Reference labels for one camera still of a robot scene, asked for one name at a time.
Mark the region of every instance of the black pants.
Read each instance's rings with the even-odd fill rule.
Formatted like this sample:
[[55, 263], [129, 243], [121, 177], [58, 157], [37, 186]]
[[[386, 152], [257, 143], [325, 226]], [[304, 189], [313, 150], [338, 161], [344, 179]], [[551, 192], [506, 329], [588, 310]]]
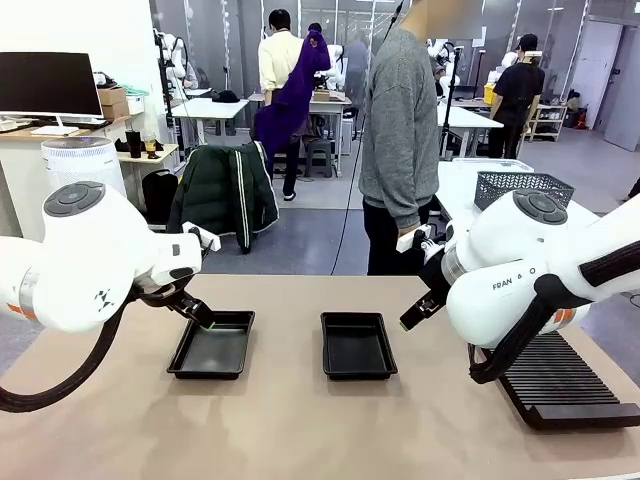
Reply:
[[284, 171], [284, 185], [282, 193], [293, 195], [296, 186], [296, 175], [298, 173], [298, 157], [300, 154], [300, 139], [286, 146], [287, 167]]
[[516, 158], [518, 143], [524, 127], [505, 125], [489, 131], [489, 158]]
[[629, 198], [633, 198], [639, 193], [640, 193], [640, 178], [638, 179], [636, 184], [633, 186], [633, 188], [629, 192]]
[[[409, 250], [399, 253], [398, 227], [386, 208], [376, 208], [362, 202], [364, 229], [369, 237], [369, 270], [367, 275], [417, 275], [424, 263], [424, 254]], [[429, 220], [429, 206], [419, 210], [420, 222]]]

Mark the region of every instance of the black basket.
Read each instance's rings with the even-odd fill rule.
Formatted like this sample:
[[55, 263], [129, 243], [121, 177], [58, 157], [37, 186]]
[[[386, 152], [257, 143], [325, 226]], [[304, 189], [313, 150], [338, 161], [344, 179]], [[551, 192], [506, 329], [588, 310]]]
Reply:
[[546, 193], [558, 200], [565, 208], [569, 206], [575, 189], [546, 173], [478, 172], [474, 203], [480, 210], [507, 192], [530, 188]]

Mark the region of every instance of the table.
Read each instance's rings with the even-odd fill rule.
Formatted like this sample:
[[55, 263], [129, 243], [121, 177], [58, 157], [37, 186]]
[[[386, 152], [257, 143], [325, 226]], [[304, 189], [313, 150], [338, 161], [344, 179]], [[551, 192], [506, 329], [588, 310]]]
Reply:
[[[438, 105], [438, 126], [444, 125], [444, 119], [447, 112], [446, 105]], [[471, 142], [471, 156], [476, 156], [478, 148], [478, 137], [481, 130], [489, 130], [491, 128], [502, 128], [503, 125], [495, 120], [470, 112], [462, 107], [451, 107], [449, 112], [449, 125], [452, 130], [460, 130], [462, 144], [460, 145], [460, 155], [465, 156], [469, 142]]]
[[199, 97], [200, 95], [204, 95], [205, 93], [209, 93], [211, 91], [210, 88], [194, 88], [192, 90], [184, 89], [184, 93], [187, 97]]
[[[417, 277], [199, 275], [188, 290], [214, 309], [256, 311], [240, 378], [174, 379], [165, 369], [185, 321], [131, 305], [87, 383], [47, 409], [0, 413], [6, 478], [540, 480], [640, 471], [640, 429], [537, 433], [497, 383], [473, 383], [467, 346], [444, 309], [405, 333], [398, 317], [425, 292]], [[286, 307], [274, 291], [287, 292]], [[381, 312], [398, 375], [328, 381], [323, 311]], [[640, 401], [580, 328], [562, 333], [621, 401]], [[2, 386], [53, 385], [95, 336], [44, 331]]]
[[451, 103], [454, 107], [461, 108], [477, 108], [482, 110], [491, 110], [491, 105], [485, 103], [483, 98], [474, 98], [469, 100], [453, 100]]
[[[517, 160], [477, 160], [456, 159], [453, 162], [440, 162], [438, 180], [440, 187], [436, 197], [440, 201], [447, 217], [465, 225], [471, 225], [480, 215], [480, 209], [473, 203], [476, 194], [478, 172], [533, 172], [533, 168]], [[598, 220], [590, 212], [573, 200], [567, 208], [568, 224], [584, 227]]]
[[213, 102], [210, 98], [193, 98], [171, 110], [176, 118], [189, 118], [196, 120], [198, 128], [198, 143], [207, 143], [204, 138], [203, 120], [221, 120], [220, 137], [223, 145], [227, 144], [227, 132], [224, 126], [225, 120], [235, 118], [240, 111], [247, 106], [248, 100], [240, 100], [236, 103]]
[[[251, 102], [264, 102], [264, 94], [263, 93], [254, 93], [249, 97], [249, 101]], [[351, 105], [351, 100], [345, 98], [344, 100], [331, 100], [331, 101], [318, 101], [311, 99], [309, 102], [309, 113], [318, 114], [318, 115], [335, 115], [338, 117], [338, 131], [336, 132], [336, 138], [339, 138], [339, 141], [336, 141], [336, 151], [337, 156], [335, 160], [335, 169], [336, 169], [336, 177], [342, 177], [342, 169], [341, 169], [341, 158], [342, 158], [342, 117], [344, 116], [344, 109]]]

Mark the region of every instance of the yellow container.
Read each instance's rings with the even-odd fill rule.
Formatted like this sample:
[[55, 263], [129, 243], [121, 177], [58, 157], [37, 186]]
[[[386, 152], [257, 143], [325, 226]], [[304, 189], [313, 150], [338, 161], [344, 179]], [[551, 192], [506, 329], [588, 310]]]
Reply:
[[493, 93], [495, 85], [484, 86], [484, 103], [487, 105], [493, 105], [493, 101], [496, 99], [496, 94]]

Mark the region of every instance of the green jacket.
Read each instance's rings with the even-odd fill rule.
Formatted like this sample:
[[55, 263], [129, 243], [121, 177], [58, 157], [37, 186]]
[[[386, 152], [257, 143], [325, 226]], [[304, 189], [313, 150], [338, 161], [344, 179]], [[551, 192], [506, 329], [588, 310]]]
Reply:
[[244, 253], [253, 234], [278, 220], [278, 204], [265, 169], [262, 144], [205, 145], [189, 156], [173, 199], [167, 232], [192, 222], [217, 235], [235, 232]]

